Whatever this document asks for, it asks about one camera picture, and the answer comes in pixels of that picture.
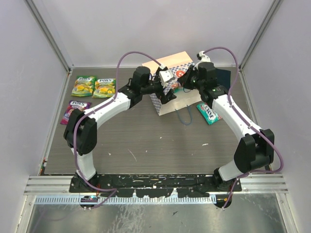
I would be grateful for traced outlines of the blue checkered paper bag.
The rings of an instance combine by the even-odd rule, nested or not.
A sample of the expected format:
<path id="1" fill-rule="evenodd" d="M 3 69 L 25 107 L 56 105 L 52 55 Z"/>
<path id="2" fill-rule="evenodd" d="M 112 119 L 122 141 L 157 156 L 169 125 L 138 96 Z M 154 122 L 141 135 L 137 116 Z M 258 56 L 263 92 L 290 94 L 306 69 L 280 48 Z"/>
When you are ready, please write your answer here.
<path id="1" fill-rule="evenodd" d="M 174 79 L 167 83 L 164 92 L 167 93 L 170 89 L 173 90 L 175 99 L 169 101 L 166 104 L 162 104 L 161 101 L 156 97 L 155 94 L 151 94 L 151 101 L 156 109 L 159 116 L 178 112 L 182 108 L 189 108 L 192 104 L 201 101 L 201 97 L 197 90 L 188 90 L 183 88 L 179 83 L 178 79 L 185 74 L 189 66 L 193 65 L 193 61 L 187 52 L 179 52 L 173 55 L 169 55 L 163 58 L 157 59 L 162 65 L 167 66 L 172 71 Z"/>

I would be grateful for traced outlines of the green snack packet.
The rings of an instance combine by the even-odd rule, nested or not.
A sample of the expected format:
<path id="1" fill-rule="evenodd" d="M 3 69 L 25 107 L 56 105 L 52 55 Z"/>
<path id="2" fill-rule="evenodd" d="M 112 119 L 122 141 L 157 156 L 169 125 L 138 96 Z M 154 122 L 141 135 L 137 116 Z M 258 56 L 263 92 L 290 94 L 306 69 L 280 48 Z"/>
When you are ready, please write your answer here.
<path id="1" fill-rule="evenodd" d="M 196 106 L 196 108 L 202 114 L 208 125 L 212 125 L 222 119 L 222 117 L 211 109 L 206 103 L 200 103 Z"/>

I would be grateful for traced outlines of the yellow green candy bag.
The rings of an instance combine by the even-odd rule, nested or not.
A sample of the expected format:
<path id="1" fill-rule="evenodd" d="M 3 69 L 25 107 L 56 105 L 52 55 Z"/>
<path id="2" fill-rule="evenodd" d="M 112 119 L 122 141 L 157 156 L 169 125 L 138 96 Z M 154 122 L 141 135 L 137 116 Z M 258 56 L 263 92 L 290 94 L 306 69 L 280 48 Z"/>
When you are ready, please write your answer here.
<path id="1" fill-rule="evenodd" d="M 98 79 L 95 81 L 93 98 L 110 98 L 116 92 L 116 79 Z"/>
<path id="2" fill-rule="evenodd" d="M 96 80 L 96 76 L 77 76 L 71 95 L 75 97 L 92 96 Z"/>

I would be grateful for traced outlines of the purple berries snack bag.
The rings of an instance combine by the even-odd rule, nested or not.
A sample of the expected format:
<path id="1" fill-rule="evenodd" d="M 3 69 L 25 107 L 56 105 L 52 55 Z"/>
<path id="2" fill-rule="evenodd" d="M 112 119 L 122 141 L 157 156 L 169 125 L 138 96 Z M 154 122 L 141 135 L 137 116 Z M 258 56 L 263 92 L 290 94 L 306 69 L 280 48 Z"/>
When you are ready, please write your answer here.
<path id="1" fill-rule="evenodd" d="M 69 104 L 66 108 L 66 111 L 60 121 L 60 124 L 62 125 L 67 125 L 69 121 L 69 117 L 73 110 L 78 109 L 80 111 L 84 111 L 85 109 L 89 109 L 91 107 L 92 103 L 91 102 L 82 102 L 82 101 L 77 101 L 77 100 L 70 100 Z"/>

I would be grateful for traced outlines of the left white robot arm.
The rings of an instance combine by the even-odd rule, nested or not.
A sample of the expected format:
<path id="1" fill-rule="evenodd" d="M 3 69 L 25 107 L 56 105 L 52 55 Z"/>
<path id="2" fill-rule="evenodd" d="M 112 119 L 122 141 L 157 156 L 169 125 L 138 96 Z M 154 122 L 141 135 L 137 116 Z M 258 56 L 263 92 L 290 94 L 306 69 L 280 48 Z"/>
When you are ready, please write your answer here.
<path id="1" fill-rule="evenodd" d="M 93 150 L 97 144 L 97 131 L 109 119 L 138 104 L 144 95 L 155 94 L 162 104 L 176 98 L 174 91 L 165 92 L 174 75 L 167 67 L 159 67 L 155 75 L 149 68 L 139 66 L 117 93 L 93 108 L 81 111 L 75 109 L 64 131 L 64 139 L 74 155 L 76 177 L 86 192 L 108 192 L 99 188 L 99 176 L 93 163 Z"/>

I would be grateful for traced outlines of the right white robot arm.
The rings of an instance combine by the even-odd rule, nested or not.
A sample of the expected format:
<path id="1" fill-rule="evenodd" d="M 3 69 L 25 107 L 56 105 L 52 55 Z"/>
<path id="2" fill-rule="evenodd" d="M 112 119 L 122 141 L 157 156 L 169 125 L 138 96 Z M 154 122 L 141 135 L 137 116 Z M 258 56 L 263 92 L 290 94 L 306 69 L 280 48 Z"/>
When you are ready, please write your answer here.
<path id="1" fill-rule="evenodd" d="M 186 89 L 197 90 L 201 100 L 220 114 L 239 142 L 233 160 L 214 170 L 215 189 L 225 191 L 234 178 L 273 162 L 274 133 L 253 124 L 240 112 L 228 90 L 218 83 L 217 69 L 212 62 L 189 66 L 178 82 Z"/>

